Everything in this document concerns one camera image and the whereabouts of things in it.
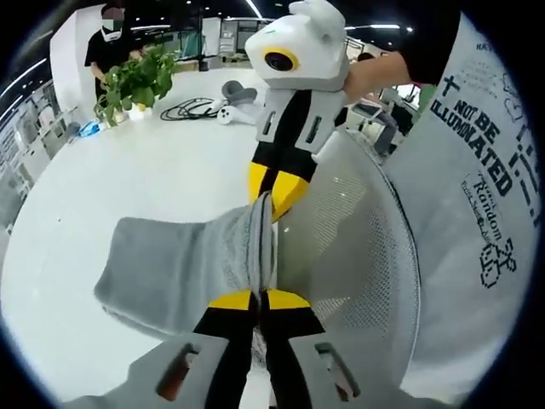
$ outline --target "green leaves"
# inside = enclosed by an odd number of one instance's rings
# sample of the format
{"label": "green leaves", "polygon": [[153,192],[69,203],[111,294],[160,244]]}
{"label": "green leaves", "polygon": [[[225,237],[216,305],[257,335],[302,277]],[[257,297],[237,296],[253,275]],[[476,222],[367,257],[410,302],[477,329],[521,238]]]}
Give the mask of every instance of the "green leaves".
{"label": "green leaves", "polygon": [[106,114],[106,120],[108,121],[108,123],[111,125],[111,126],[116,126],[117,123],[116,121],[113,119],[113,114],[115,113],[114,111],[114,106],[113,105],[108,105],[104,112]]}
{"label": "green leaves", "polygon": [[123,98],[121,105],[125,111],[130,111],[130,109],[133,107],[133,101],[130,99],[130,96]]}
{"label": "green leaves", "polygon": [[98,118],[106,117],[115,126],[114,114],[128,111],[133,103],[153,107],[156,97],[164,98],[172,89],[175,60],[160,47],[148,50],[142,61],[129,60],[106,74],[106,95],[95,106]]}
{"label": "green leaves", "polygon": [[132,101],[135,104],[142,104],[146,107],[153,107],[155,104],[155,95],[151,87],[137,88],[133,90]]}

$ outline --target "face mask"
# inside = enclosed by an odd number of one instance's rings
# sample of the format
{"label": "face mask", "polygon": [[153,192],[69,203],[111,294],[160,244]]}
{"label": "face mask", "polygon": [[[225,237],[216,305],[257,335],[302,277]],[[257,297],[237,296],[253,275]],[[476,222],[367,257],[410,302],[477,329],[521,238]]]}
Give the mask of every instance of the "face mask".
{"label": "face mask", "polygon": [[100,31],[102,32],[102,37],[104,38],[104,41],[106,41],[107,43],[109,43],[111,41],[118,40],[119,38],[121,38],[121,34],[122,34],[122,30],[114,32],[114,31],[109,30],[105,26],[102,27],[102,29]]}
{"label": "face mask", "polygon": [[123,27],[123,20],[103,19],[102,25],[111,32],[120,32]]}

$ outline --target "person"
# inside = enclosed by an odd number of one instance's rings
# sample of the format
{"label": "person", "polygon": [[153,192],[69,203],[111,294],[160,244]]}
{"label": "person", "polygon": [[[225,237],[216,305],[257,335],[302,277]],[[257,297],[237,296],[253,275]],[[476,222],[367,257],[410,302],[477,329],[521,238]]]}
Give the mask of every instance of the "person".
{"label": "person", "polygon": [[420,267],[419,329],[402,387],[456,403],[516,322],[542,202],[536,143],[508,69],[456,2],[424,3],[411,3],[415,28],[401,49],[352,64],[344,91],[354,103],[395,85],[437,87],[383,170]]}
{"label": "person", "polygon": [[91,67],[95,76],[96,99],[105,94],[102,88],[105,75],[113,66],[130,58],[141,60],[141,45],[130,30],[123,29],[124,9],[106,5],[101,10],[102,28],[89,40],[85,66]]}

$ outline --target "camera lens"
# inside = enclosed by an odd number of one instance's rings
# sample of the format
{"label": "camera lens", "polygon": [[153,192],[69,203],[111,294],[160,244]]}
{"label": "camera lens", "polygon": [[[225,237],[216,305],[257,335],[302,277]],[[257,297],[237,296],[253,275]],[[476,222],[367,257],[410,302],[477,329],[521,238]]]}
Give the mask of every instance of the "camera lens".
{"label": "camera lens", "polygon": [[280,53],[268,53],[265,55],[265,62],[276,71],[291,71],[294,66],[290,57]]}

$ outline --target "black shirt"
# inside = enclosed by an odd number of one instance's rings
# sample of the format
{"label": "black shirt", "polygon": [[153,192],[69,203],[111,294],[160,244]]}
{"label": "black shirt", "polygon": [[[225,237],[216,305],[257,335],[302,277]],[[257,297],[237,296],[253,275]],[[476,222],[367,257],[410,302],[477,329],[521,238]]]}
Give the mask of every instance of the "black shirt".
{"label": "black shirt", "polygon": [[410,79],[438,84],[458,33],[460,6],[453,0],[413,0],[407,6],[403,11],[415,30],[407,35],[399,53]]}
{"label": "black shirt", "polygon": [[[130,32],[123,31],[118,40],[106,42],[99,30],[89,40],[85,66],[91,66],[94,62],[106,74],[113,66],[119,66],[127,61],[130,52],[140,47]],[[104,93],[98,78],[95,80],[95,88],[97,97]]]}

